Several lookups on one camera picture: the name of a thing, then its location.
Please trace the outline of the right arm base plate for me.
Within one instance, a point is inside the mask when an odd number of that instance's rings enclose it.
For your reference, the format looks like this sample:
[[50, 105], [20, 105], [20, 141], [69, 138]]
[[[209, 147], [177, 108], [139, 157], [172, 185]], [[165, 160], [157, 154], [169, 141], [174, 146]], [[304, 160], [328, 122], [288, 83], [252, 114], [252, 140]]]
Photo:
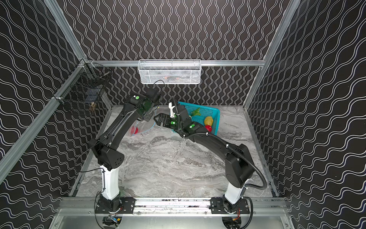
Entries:
[[249, 214], [249, 204], [246, 199], [241, 198], [235, 204], [230, 203], [225, 197], [210, 199], [209, 209], [212, 214]]

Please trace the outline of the dark red apple toy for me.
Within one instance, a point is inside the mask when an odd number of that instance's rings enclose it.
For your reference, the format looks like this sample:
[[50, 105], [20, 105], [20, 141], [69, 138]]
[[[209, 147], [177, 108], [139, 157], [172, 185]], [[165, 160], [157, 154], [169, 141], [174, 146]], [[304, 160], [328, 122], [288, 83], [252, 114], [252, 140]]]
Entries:
[[131, 136], [136, 135], [138, 133], [139, 133], [138, 127], [131, 127], [131, 129], [130, 129], [130, 135]]

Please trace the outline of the clear zip top bag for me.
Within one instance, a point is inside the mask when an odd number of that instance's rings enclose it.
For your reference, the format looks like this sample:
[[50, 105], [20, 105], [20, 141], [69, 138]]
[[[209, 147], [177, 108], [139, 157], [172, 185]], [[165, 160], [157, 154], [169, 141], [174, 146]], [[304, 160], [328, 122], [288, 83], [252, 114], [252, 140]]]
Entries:
[[139, 135], [139, 134], [142, 134], [142, 133], [145, 133], [147, 131], [149, 131], [151, 128], [153, 128], [155, 126], [155, 121], [153, 119], [150, 119], [149, 121], [146, 121], [146, 120], [143, 120], [143, 121], [138, 121], [136, 120], [131, 127], [138, 127], [139, 129], [139, 133], [136, 134], [136, 135]]

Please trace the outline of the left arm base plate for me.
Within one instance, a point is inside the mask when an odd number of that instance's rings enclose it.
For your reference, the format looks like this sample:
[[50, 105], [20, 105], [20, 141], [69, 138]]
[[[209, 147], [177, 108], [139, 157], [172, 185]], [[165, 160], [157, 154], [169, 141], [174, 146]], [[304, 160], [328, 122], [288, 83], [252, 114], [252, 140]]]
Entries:
[[115, 197], [112, 200], [100, 196], [95, 212], [97, 214], [132, 214], [136, 199], [133, 197]]

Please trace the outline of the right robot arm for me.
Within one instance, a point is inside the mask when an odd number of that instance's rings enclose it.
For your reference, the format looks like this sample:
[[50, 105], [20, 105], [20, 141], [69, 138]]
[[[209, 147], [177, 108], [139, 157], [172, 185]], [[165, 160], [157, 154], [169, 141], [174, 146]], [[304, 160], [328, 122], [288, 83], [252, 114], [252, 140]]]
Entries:
[[238, 213], [246, 189], [267, 188], [266, 178], [254, 164], [246, 145], [238, 146], [227, 142], [212, 134], [202, 124], [192, 121], [191, 118], [183, 120], [179, 116], [170, 117], [168, 114], [160, 113], [153, 119], [158, 126], [174, 130], [180, 137], [204, 146], [224, 161], [228, 188], [217, 210]]

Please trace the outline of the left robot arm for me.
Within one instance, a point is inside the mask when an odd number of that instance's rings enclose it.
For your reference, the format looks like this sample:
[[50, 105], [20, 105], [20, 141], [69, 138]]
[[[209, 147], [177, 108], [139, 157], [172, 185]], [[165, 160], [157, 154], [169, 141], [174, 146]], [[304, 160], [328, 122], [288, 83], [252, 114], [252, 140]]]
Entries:
[[159, 105], [160, 100], [159, 91], [152, 88], [145, 94], [128, 96], [114, 122], [97, 139], [89, 142], [89, 147], [102, 171], [103, 188], [98, 205], [110, 213], [117, 213], [122, 206], [118, 173], [124, 161], [124, 154], [118, 151], [119, 144], [137, 120], [151, 119], [153, 108]]

